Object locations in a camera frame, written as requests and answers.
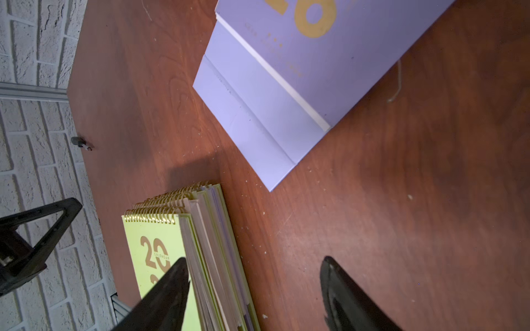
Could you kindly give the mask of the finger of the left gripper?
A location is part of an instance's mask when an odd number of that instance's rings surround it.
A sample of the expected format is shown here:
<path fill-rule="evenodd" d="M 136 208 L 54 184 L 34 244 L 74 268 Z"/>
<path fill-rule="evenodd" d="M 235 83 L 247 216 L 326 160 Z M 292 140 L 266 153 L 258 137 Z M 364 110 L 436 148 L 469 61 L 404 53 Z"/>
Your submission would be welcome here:
<path fill-rule="evenodd" d="M 1 218 L 1 296 L 22 287 L 46 269 L 47 259 L 81 209 L 77 199 L 68 198 Z M 35 245 L 17 232 L 25 223 L 57 213 L 59 219 Z"/>

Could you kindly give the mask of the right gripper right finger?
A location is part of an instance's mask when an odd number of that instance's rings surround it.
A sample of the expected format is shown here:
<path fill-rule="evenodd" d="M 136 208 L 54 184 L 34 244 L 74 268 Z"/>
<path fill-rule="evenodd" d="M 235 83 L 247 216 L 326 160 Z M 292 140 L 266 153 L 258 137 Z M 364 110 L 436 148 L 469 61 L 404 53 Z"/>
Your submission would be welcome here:
<path fill-rule="evenodd" d="M 330 256 L 326 256 L 321 264 L 320 284 L 328 329 L 334 331 L 401 329 Z"/>

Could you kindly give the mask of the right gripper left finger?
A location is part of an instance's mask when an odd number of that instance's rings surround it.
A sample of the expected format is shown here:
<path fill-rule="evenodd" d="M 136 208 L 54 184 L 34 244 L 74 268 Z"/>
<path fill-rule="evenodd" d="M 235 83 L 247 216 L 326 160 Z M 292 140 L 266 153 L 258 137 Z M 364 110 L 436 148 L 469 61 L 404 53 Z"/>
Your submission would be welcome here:
<path fill-rule="evenodd" d="M 189 270 L 181 257 L 113 330 L 181 330 L 189 291 Z"/>

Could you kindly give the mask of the pink calendar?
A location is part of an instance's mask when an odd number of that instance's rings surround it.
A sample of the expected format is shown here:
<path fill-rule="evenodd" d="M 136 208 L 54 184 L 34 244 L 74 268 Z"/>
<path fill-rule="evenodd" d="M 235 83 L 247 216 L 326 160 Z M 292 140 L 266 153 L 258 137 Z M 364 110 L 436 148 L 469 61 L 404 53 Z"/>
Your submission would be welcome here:
<path fill-rule="evenodd" d="M 218 302 L 226 317 L 226 330 L 256 330 L 258 325 L 248 312 L 248 301 L 237 276 L 233 259 L 236 254 L 228 247 L 226 226 L 219 205 L 210 202 L 206 192 L 192 197 L 170 200 L 154 207 L 183 208 L 193 214 L 194 225 L 206 259 Z"/>

